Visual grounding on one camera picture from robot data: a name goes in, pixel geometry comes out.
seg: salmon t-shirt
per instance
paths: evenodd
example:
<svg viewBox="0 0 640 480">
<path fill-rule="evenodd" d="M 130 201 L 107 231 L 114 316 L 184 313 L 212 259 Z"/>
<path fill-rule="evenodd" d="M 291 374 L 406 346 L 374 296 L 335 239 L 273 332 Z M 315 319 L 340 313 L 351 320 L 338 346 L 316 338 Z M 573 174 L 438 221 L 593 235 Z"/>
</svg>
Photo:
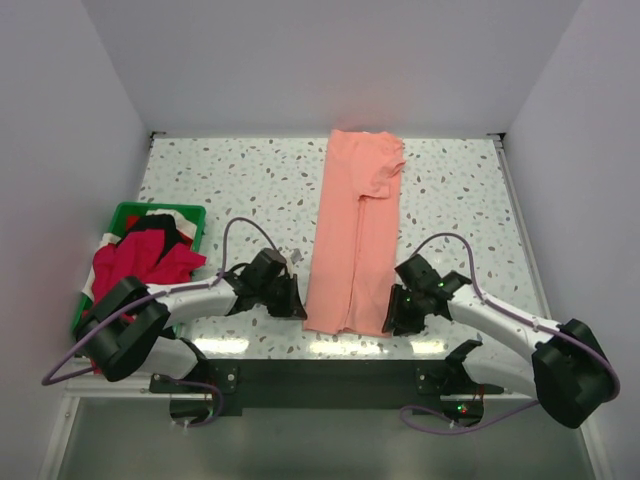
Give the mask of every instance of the salmon t-shirt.
<svg viewBox="0 0 640 480">
<path fill-rule="evenodd" d="M 341 132 L 329 139 L 306 309 L 308 330 L 386 336 L 395 280 L 402 140 Z"/>
</svg>

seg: green plastic crate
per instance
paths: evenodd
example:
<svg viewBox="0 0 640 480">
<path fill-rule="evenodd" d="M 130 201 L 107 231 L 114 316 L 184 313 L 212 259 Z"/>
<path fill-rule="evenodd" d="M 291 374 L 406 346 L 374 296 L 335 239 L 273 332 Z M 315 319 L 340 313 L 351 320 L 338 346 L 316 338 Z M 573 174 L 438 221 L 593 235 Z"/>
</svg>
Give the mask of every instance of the green plastic crate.
<svg viewBox="0 0 640 480">
<path fill-rule="evenodd" d="M 200 205 L 175 205 L 170 203 L 138 203 L 138 202 L 122 202 L 116 208 L 111 224 L 109 225 L 109 233 L 113 233 L 119 237 L 125 234 L 127 225 L 127 217 L 132 215 L 143 217 L 149 210 L 169 209 L 180 212 L 184 218 L 196 225 L 196 235 L 191 244 L 191 250 L 197 252 L 200 250 L 200 242 L 202 240 L 202 232 L 204 231 L 204 216 L 206 210 Z M 71 322 L 71 332 L 82 318 L 82 313 L 93 306 L 93 302 L 85 294 L 81 294 L 80 302 L 76 313 Z"/>
</svg>

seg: white backdrop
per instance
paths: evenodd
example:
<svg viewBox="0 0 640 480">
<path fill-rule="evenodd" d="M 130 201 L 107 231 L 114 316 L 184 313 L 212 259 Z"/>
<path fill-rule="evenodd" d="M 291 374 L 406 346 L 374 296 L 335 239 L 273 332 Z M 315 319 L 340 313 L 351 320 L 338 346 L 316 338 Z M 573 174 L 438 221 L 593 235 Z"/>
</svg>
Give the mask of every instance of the white backdrop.
<svg viewBox="0 0 640 480">
<path fill-rule="evenodd" d="M 622 380 L 594 416 L 640 478 L 640 3 L 585 0 L 506 137 L 554 317 L 592 325 Z"/>
<path fill-rule="evenodd" d="M 153 130 L 504 132 L 580 0 L 84 0 Z"/>
<path fill-rule="evenodd" d="M 91 251 L 146 159 L 146 131 L 79 0 L 0 5 L 0 476 L 35 478 Z"/>
</svg>

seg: speckled white surface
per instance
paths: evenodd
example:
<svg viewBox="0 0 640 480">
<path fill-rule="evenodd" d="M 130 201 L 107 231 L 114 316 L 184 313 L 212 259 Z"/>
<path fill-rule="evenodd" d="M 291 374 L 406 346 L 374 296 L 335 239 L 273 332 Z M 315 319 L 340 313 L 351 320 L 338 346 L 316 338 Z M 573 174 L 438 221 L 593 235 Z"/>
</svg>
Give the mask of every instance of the speckled white surface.
<svg viewBox="0 0 640 480">
<path fill-rule="evenodd" d="M 427 236 L 455 231 L 471 242 L 478 278 L 488 292 L 540 315 L 508 192 L 491 140 L 406 139 L 400 199 L 400 262 Z M 247 216 L 258 222 L 286 256 L 298 248 L 300 290 L 306 295 L 315 221 L 322 188 L 326 138 L 156 139 L 140 189 L 143 202 L 189 203 L 207 209 L 200 252 L 214 274 L 221 260 L 227 221 Z M 250 261 L 265 246 L 260 234 L 236 224 L 230 235 L 230 264 Z M 466 253 L 455 240 L 435 241 L 423 254 L 442 273 L 468 274 Z M 323 335 L 302 330 L 299 321 L 276 320 L 266 309 L 225 318 L 201 318 L 183 335 L 210 357 L 237 358 L 444 358 L 476 338 L 473 328 L 428 317 L 421 335 L 380 339 Z M 482 336 L 483 355 L 516 355 Z"/>
</svg>

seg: purple wire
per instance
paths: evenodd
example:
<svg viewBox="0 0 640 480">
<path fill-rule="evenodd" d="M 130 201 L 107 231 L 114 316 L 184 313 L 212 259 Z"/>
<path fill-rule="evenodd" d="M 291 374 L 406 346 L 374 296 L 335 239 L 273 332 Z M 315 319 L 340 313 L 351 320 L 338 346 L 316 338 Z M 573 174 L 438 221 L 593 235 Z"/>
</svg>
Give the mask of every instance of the purple wire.
<svg viewBox="0 0 640 480">
<path fill-rule="evenodd" d="M 451 419 L 447 418 L 444 414 L 438 412 L 437 410 L 432 410 L 431 408 L 428 407 L 423 407 L 421 405 L 406 405 L 404 407 L 402 407 L 400 409 L 400 420 L 402 420 L 405 425 L 407 425 L 408 427 L 413 428 L 414 430 L 418 430 L 420 432 L 424 432 L 424 433 L 432 433 L 434 435 L 445 435 L 445 436 L 452 436 L 452 435 L 465 435 L 467 433 L 472 433 L 472 432 L 477 432 L 478 430 L 482 430 L 483 428 L 487 428 L 490 427 L 491 425 L 495 425 L 496 423 L 509 418 L 517 413 L 520 413 L 524 410 L 527 410 L 531 407 L 535 407 L 536 405 L 538 405 L 538 401 L 537 400 L 533 400 L 531 402 L 525 403 L 524 405 L 519 406 L 518 408 L 511 410 L 509 412 L 503 413 L 501 415 L 498 415 L 495 418 L 492 418 L 491 420 L 482 423 L 480 425 L 474 425 L 473 427 L 468 427 L 465 428 L 462 425 L 455 423 L 454 424 L 457 427 L 460 427 L 459 429 L 451 429 L 451 430 L 440 430 L 440 429 L 435 429 L 435 428 L 429 428 L 429 427 L 425 427 L 422 425 L 418 425 L 417 423 L 413 423 L 411 420 L 409 420 L 407 418 L 407 416 L 405 415 L 405 412 L 408 411 L 414 411 L 414 410 L 419 410 L 421 412 L 425 412 L 425 413 L 430 413 L 431 415 L 434 415 L 438 418 L 441 418 L 442 420 L 446 421 L 446 422 L 450 422 Z"/>
<path fill-rule="evenodd" d="M 229 220 L 229 223 L 227 223 L 225 229 L 224 229 L 224 233 L 222 235 L 222 265 L 220 267 L 220 270 L 218 271 L 218 273 L 215 276 L 215 279 L 213 280 L 213 282 L 211 283 L 199 283 L 196 285 L 183 285 L 183 286 L 177 286 L 174 287 L 171 290 L 171 293 L 178 293 L 178 292 L 184 292 L 184 291 L 189 291 L 189 290 L 199 290 L 202 288 L 211 288 L 215 285 L 217 285 L 220 280 L 222 280 L 223 275 L 225 274 L 225 271 L 227 269 L 227 244 L 228 244 L 228 239 L 229 239 L 229 229 L 231 228 L 231 225 L 233 225 L 235 222 L 245 222 L 248 223 L 252 226 L 254 226 L 255 228 L 258 229 L 258 231 L 260 233 L 262 233 L 262 235 L 264 235 L 264 237 L 267 239 L 267 242 L 269 242 L 269 245 L 271 246 L 271 248 L 273 248 L 275 251 L 278 251 L 278 247 L 276 247 L 275 243 L 273 243 L 273 240 L 271 240 L 271 237 L 269 237 L 269 235 L 267 235 L 267 232 L 265 232 L 262 227 L 260 227 L 260 225 L 258 225 L 256 222 L 254 222 L 253 220 L 246 218 L 246 217 L 235 217 L 232 218 L 231 220 Z M 138 300 L 135 300 L 127 305 L 125 305 L 124 307 L 116 310 L 115 312 L 113 312 L 111 315 L 109 315 L 107 318 L 105 318 L 105 320 L 103 322 L 100 322 L 100 324 L 95 327 L 94 329 L 92 329 L 88 334 L 86 334 L 84 337 L 82 337 L 82 339 L 80 339 L 73 347 L 71 347 L 71 349 L 64 355 L 64 357 L 62 357 L 62 359 L 56 363 L 53 368 L 51 370 L 49 370 L 49 372 L 47 372 L 47 374 L 42 378 L 41 384 L 44 386 L 48 386 L 48 385 L 54 385 L 56 383 L 60 383 L 63 382 L 65 380 L 68 380 L 70 378 L 74 378 L 74 377 L 79 377 L 80 375 L 84 375 L 86 373 L 90 373 L 94 371 L 93 367 L 88 367 L 88 368 L 83 368 L 81 370 L 76 370 L 75 372 L 71 372 L 71 373 L 67 373 L 65 375 L 60 375 L 54 378 L 54 375 L 56 373 L 58 373 L 58 371 L 69 361 L 73 358 L 74 355 L 76 355 L 78 352 L 80 352 L 86 345 L 87 343 L 89 343 L 98 333 L 100 333 L 102 330 L 104 330 L 105 328 L 107 328 L 109 325 L 111 325 L 113 322 L 115 322 L 116 320 L 118 320 L 120 318 L 121 315 L 124 315 L 125 313 L 128 313 L 129 311 L 131 311 L 132 309 L 143 305 L 147 302 L 150 302 L 151 300 L 154 300 L 156 298 L 160 298 L 163 297 L 165 295 L 168 295 L 169 292 L 165 291 L 165 290 L 161 290 L 159 292 L 147 295 L 145 297 L 139 298 Z M 201 387 L 201 388 L 207 388 L 209 390 L 211 390 L 214 394 L 218 395 L 218 397 L 220 398 L 220 405 L 218 407 L 218 410 L 216 410 L 216 412 L 209 417 L 207 420 L 204 420 L 201 423 L 198 424 L 194 424 L 193 426 L 202 426 L 202 425 L 206 425 L 207 423 L 212 422 L 213 420 L 215 420 L 215 418 L 218 417 L 218 415 L 220 415 L 220 412 L 222 411 L 222 405 L 224 403 L 223 401 L 223 397 L 222 397 L 222 393 L 220 392 L 220 390 L 218 390 L 218 388 L 216 388 L 213 385 L 209 385 L 206 383 L 200 383 L 200 382 L 187 382 L 185 380 L 176 380 L 174 378 L 168 377 L 166 375 L 164 375 L 165 378 L 167 378 L 169 381 L 172 381 L 174 383 L 177 383 L 179 385 L 188 385 L 188 386 L 194 386 L 194 387 Z"/>
<path fill-rule="evenodd" d="M 511 310 L 504 308 L 501 305 L 498 305 L 497 303 L 493 302 L 490 299 L 485 298 L 484 293 L 482 292 L 482 290 L 480 289 L 480 286 L 478 284 L 478 279 L 476 276 L 476 267 L 475 267 L 475 260 L 473 258 L 473 249 L 471 248 L 471 245 L 469 244 L 469 242 L 461 235 L 458 235 L 457 233 L 454 232 L 442 232 L 442 233 L 436 233 L 435 235 L 431 235 L 429 238 L 427 238 L 424 242 L 422 242 L 420 245 L 418 245 L 418 248 L 415 249 L 415 251 L 411 254 L 411 256 L 413 257 L 414 255 L 417 255 L 418 252 L 422 249 L 422 247 L 424 247 L 427 243 L 435 240 L 436 238 L 439 237 L 453 237 L 456 238 L 458 240 L 460 240 L 460 242 L 462 242 L 462 244 L 465 246 L 465 248 L 467 249 L 467 255 L 469 257 L 469 269 L 471 270 L 471 285 L 473 286 L 473 290 L 475 291 L 476 295 L 478 295 L 478 298 L 480 300 L 482 300 L 484 303 L 486 303 L 489 307 L 493 308 L 495 311 L 502 313 L 503 315 L 506 315 L 507 317 L 527 326 L 530 328 L 534 328 L 535 324 L 534 322 L 532 322 L 531 320 L 529 320 L 528 318 L 523 317 L 522 315 L 519 315 L 515 312 L 512 312 Z M 538 330 L 540 330 L 541 332 L 545 332 L 549 335 L 554 335 L 556 337 L 559 337 L 563 340 L 565 340 L 566 342 L 571 343 L 572 345 L 582 349 L 584 352 L 586 352 L 587 354 L 589 354 L 594 360 L 596 360 L 598 363 L 600 363 L 605 370 L 607 371 L 607 373 L 609 374 L 612 382 L 613 382 L 613 393 L 611 395 L 611 397 L 607 400 L 608 402 L 610 402 L 611 400 L 615 399 L 619 394 L 620 394 L 620 378 L 618 377 L 618 374 L 615 372 L 615 370 L 613 369 L 613 367 L 611 366 L 611 364 L 607 361 L 607 359 L 605 359 L 602 355 L 600 355 L 598 352 L 596 352 L 593 348 L 589 347 L 588 345 L 585 345 L 584 343 L 576 340 L 573 337 L 570 337 L 569 335 L 567 335 L 566 333 L 560 332 L 558 330 L 554 330 L 552 328 L 549 328 L 545 325 L 538 325 Z M 415 430 L 419 430 L 421 432 L 425 432 L 425 433 L 432 433 L 434 435 L 465 435 L 467 433 L 472 433 L 472 432 L 477 432 L 478 430 L 482 430 L 483 428 L 489 427 L 491 425 L 495 425 L 497 422 L 500 422 L 506 418 L 511 417 L 512 415 L 515 415 L 517 413 L 522 412 L 523 410 L 526 410 L 528 408 L 534 407 L 535 405 L 538 405 L 539 402 L 537 400 L 534 400 L 532 402 L 526 403 L 525 405 L 522 405 L 510 412 L 507 412 L 505 414 L 499 415 L 496 418 L 492 418 L 491 420 L 484 422 L 480 425 L 475 425 L 473 427 L 470 428 L 464 428 L 464 429 L 460 429 L 460 430 L 436 430 L 436 429 L 431 429 L 429 427 L 423 427 L 421 425 L 418 425 L 416 423 L 411 422 L 410 420 L 408 420 L 406 418 L 406 416 L 404 415 L 404 412 L 406 411 L 412 411 L 412 410 L 420 410 L 426 413 L 431 413 L 432 415 L 437 416 L 438 418 L 441 418 L 443 420 L 449 421 L 449 418 L 447 418 L 445 415 L 443 415 L 440 412 L 437 412 L 436 410 L 432 410 L 430 408 L 427 407 L 422 407 L 420 405 L 407 405 L 405 407 L 402 407 L 400 409 L 400 418 L 402 419 L 402 421 L 408 425 L 409 427 L 415 429 Z"/>
</svg>

